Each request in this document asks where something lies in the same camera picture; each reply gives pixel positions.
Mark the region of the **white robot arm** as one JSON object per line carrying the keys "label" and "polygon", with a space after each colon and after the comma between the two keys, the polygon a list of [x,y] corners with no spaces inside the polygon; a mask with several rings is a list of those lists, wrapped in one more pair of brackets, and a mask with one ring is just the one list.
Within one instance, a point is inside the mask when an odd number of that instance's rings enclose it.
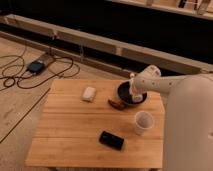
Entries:
{"label": "white robot arm", "polygon": [[150,65],[129,82],[133,98],[167,95],[162,171],[213,171],[213,73],[162,77]]}

